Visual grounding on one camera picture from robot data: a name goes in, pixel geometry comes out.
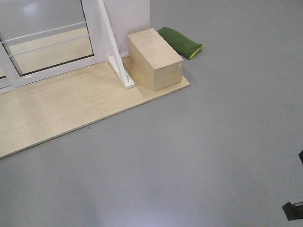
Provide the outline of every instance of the horizontal rail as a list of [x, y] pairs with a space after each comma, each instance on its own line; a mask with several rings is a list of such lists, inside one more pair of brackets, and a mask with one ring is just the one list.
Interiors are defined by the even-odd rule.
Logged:
[[46, 31], [43, 31], [43, 32], [37, 32], [37, 33], [29, 34], [29, 35], [24, 35], [24, 36], [20, 36], [20, 37], [13, 38], [13, 39], [1, 40], [1, 43], [4, 44], [4, 43], [15, 41], [15, 40], [18, 40], [18, 39], [28, 38], [28, 37], [35, 36], [35, 35], [40, 35], [40, 34], [43, 34], [43, 33], [58, 31], [58, 30], [62, 30], [62, 29], [65, 29], [65, 28], [74, 27], [74, 26], [78, 26], [78, 25], [84, 25], [84, 24], [86, 24], [86, 21], [79, 22], [79, 23], [72, 24], [72, 25], [57, 27], [57, 28], [46, 30]]
[[72, 39], [66, 39], [66, 40], [63, 40], [63, 41], [60, 41], [60, 42], [56, 42], [56, 43], [52, 43], [52, 44], [48, 44], [48, 45], [45, 45], [45, 46], [39, 46], [39, 47], [36, 47], [36, 48], [33, 48], [33, 49], [29, 49], [29, 50], [26, 50], [26, 51], [20, 51], [20, 52], [17, 52], [17, 53], [12, 53], [12, 54], [9, 55], [9, 57], [13, 57], [13, 56], [16, 56], [16, 55], [19, 55], [19, 54], [22, 54], [22, 53], [27, 53], [27, 52], [30, 52], [30, 51], [36, 51], [36, 50], [39, 50], [39, 49], [42, 49], [42, 48], [46, 48], [46, 47], [49, 47], [49, 46], [54, 46], [54, 45], [57, 45], [57, 44], [67, 43], [67, 42], [70, 42], [70, 41], [73, 41], [73, 40], [77, 40], [77, 39], [82, 39], [82, 38], [85, 38], [85, 37], [89, 37], [89, 34], [78, 36], [78, 37], [72, 38]]

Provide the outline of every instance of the green mat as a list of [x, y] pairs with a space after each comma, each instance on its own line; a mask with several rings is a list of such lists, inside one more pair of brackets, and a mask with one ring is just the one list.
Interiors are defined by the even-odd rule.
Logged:
[[197, 44], [169, 27], [161, 28], [158, 33], [178, 54], [183, 55], [187, 59], [195, 57], [204, 47], [204, 44]]

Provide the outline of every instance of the glass panel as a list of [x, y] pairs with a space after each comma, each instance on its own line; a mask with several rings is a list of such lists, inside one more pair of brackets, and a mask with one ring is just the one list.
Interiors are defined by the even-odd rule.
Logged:
[[14, 57], [23, 75], [27, 75], [29, 72], [92, 56], [92, 54], [89, 37], [85, 37], [18, 54]]
[[93, 55], [81, 0], [0, 0], [0, 40], [21, 76]]

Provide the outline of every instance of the wooden platform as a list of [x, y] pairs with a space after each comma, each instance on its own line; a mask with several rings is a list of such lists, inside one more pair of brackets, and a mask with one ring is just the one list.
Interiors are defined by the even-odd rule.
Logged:
[[0, 158], [190, 86], [152, 91], [129, 58], [136, 87], [126, 90], [107, 62], [0, 94]]

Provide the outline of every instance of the white metal post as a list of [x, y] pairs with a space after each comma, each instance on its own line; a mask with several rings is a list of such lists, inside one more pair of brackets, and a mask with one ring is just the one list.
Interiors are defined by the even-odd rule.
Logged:
[[105, 26], [106, 28], [107, 31], [106, 35], [109, 39], [111, 46], [111, 50], [110, 50], [111, 53], [110, 56], [108, 57], [108, 61], [112, 65], [113, 69], [116, 71], [116, 74], [118, 74], [125, 88], [126, 89], [132, 88], [135, 86], [135, 84], [123, 66], [122, 59], [118, 50], [118, 46], [115, 40], [112, 27], [110, 25], [110, 21], [103, 0], [98, 0], [98, 7], [99, 7], [102, 26]]

